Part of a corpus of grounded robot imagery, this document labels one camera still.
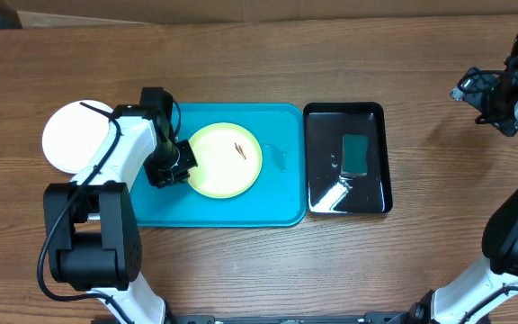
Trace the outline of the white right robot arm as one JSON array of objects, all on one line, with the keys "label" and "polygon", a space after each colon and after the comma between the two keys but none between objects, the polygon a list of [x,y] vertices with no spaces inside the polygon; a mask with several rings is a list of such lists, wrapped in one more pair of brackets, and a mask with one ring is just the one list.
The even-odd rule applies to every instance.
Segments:
[{"label": "white right robot arm", "polygon": [[[503,70],[470,68],[451,97],[478,109],[478,124],[506,136],[518,131],[518,54]],[[490,217],[482,255],[454,281],[428,292],[404,312],[366,314],[366,323],[488,323],[490,313],[518,294],[518,189]]]}]

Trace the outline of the pink plate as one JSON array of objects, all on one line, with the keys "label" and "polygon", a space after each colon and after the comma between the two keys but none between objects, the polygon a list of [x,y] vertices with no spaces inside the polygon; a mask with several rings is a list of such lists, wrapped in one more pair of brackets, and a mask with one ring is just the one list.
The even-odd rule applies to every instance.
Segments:
[{"label": "pink plate", "polygon": [[50,117],[42,133],[44,156],[52,166],[69,174],[77,174],[89,164],[110,129],[107,117],[83,104],[112,112],[109,105],[95,100],[68,103]]}]

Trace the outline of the green sponge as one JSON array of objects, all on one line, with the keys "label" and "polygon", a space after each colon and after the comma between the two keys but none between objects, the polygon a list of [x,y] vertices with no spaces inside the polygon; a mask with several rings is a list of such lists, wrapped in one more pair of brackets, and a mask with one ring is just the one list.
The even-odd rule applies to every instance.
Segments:
[{"label": "green sponge", "polygon": [[341,172],[348,176],[366,176],[369,138],[364,135],[344,134],[342,139]]}]

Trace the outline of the yellow plate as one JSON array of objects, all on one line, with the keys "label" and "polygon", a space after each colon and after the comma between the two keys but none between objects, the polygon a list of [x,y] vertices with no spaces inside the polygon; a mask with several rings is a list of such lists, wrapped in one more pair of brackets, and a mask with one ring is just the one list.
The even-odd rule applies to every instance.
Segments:
[{"label": "yellow plate", "polygon": [[189,144],[197,166],[189,170],[188,184],[209,198],[227,199],[242,194],[262,170],[263,152],[258,140],[235,123],[205,126],[189,138]]}]

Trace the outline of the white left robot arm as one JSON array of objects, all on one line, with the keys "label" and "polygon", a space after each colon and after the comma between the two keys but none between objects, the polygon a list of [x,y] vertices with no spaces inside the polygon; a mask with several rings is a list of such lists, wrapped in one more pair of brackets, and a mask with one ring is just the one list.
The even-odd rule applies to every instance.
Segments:
[{"label": "white left robot arm", "polygon": [[36,266],[56,302],[96,299],[118,323],[170,323],[167,302],[141,273],[142,243],[130,191],[185,181],[195,159],[171,123],[174,100],[111,108],[80,100],[59,108],[42,135],[51,165],[72,174],[43,194],[46,238]]}]

